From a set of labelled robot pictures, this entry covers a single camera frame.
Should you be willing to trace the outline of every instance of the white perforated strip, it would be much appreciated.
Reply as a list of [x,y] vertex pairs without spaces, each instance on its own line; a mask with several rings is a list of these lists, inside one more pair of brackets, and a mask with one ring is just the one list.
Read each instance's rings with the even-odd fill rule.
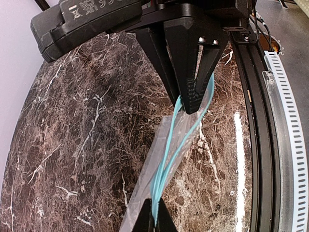
[[283,68],[282,62],[275,52],[265,52],[265,54],[279,89],[291,141],[294,176],[294,209],[292,231],[305,232],[307,231],[308,222],[309,190],[308,165],[304,135],[292,89]]

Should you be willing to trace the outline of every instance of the marble table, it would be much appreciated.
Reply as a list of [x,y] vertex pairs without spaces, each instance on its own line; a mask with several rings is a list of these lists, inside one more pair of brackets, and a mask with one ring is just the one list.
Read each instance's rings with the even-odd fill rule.
[[[246,232],[250,225],[250,135],[230,52],[215,71],[204,137],[195,138],[164,192],[179,232]],[[118,231],[156,128],[172,111],[134,34],[102,34],[44,63],[12,140],[0,231]]]

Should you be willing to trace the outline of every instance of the blue string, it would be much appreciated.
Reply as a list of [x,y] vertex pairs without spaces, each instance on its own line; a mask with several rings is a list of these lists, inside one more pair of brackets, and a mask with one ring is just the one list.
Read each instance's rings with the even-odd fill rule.
[[182,107],[180,96],[178,97],[178,99],[176,101],[174,113],[173,113],[173,117],[172,117],[172,121],[171,121],[171,125],[170,125],[169,136],[168,136],[168,140],[167,140],[167,144],[166,144],[166,148],[165,148],[164,157],[163,157],[163,159],[162,159],[162,161],[159,165],[159,168],[158,168],[155,176],[152,178],[151,184],[150,184],[150,195],[152,197],[152,215],[155,219],[154,220],[155,225],[156,225],[157,218],[158,218],[159,202],[160,202],[160,199],[162,197],[164,187],[165,187],[165,184],[166,184],[166,181],[167,181],[167,177],[168,177],[168,174],[169,174],[169,172],[172,168],[172,165],[173,165],[178,153],[180,152],[181,148],[183,147],[184,143],[186,142],[186,140],[190,137],[190,135],[193,133],[193,131],[201,123],[204,115],[206,114],[206,112],[209,108],[211,100],[213,98],[213,94],[214,94],[214,74],[211,75],[211,78],[210,78],[208,86],[207,86],[207,90],[211,92],[211,96],[208,100],[208,103],[207,103],[205,109],[203,110],[203,112],[201,113],[201,115],[199,116],[197,121],[194,123],[194,125],[191,127],[189,132],[185,135],[185,137],[183,138],[179,147],[176,149],[175,153],[171,157],[167,167],[164,169],[167,158],[168,158],[168,154],[169,154],[169,147],[170,147],[171,139],[172,139],[172,136],[173,136],[173,129],[174,129],[174,125],[175,125],[176,115]]

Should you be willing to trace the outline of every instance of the black device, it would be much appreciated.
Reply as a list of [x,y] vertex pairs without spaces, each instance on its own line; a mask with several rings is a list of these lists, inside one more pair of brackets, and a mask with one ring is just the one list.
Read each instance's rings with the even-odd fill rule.
[[[258,33],[249,23],[255,0],[60,0],[33,18],[31,29],[47,62],[60,58],[102,32],[121,30],[136,38],[158,72],[171,102],[180,95],[188,114],[201,104],[208,81],[227,43],[234,50],[253,128],[253,203],[250,231],[276,231],[280,179],[269,165],[278,154],[262,72],[267,70]],[[197,56],[202,47],[199,69]],[[153,232],[151,201],[146,200],[133,231]],[[161,199],[156,231],[176,231]]]

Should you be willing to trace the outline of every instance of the plastic bag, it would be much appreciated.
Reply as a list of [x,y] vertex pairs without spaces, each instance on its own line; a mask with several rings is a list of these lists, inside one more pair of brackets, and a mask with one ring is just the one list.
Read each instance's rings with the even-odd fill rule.
[[[177,149],[177,147],[182,142],[184,136],[189,132],[191,127],[194,125],[198,117],[203,112],[203,110],[207,107],[207,104],[212,98],[213,82],[214,82],[214,79],[212,77],[208,84],[208,87],[205,92],[199,111],[191,115],[188,115],[185,111],[181,111],[177,114],[176,121],[175,121],[175,127],[174,127],[174,133],[173,133],[173,137],[172,137],[171,144],[170,144],[170,152],[168,156],[168,161],[170,160],[172,154],[174,154],[174,151]],[[122,221],[119,232],[131,232],[133,230],[133,227],[139,216],[139,213],[144,204],[144,201],[147,198],[150,198],[150,183],[164,156],[171,120],[172,120],[172,116],[165,116],[161,120],[161,123],[155,134],[154,141],[149,149],[147,158],[140,172],[139,179],[133,190],[133,193],[129,201],[128,207],[126,209],[126,213]],[[173,175],[175,174],[184,155],[190,148],[193,142],[193,139],[197,134],[197,131],[198,129],[195,129],[195,131],[189,136],[184,146],[182,147],[180,153],[178,154],[177,158],[175,159],[174,164],[169,172],[168,179],[165,184],[165,188],[169,184]]]

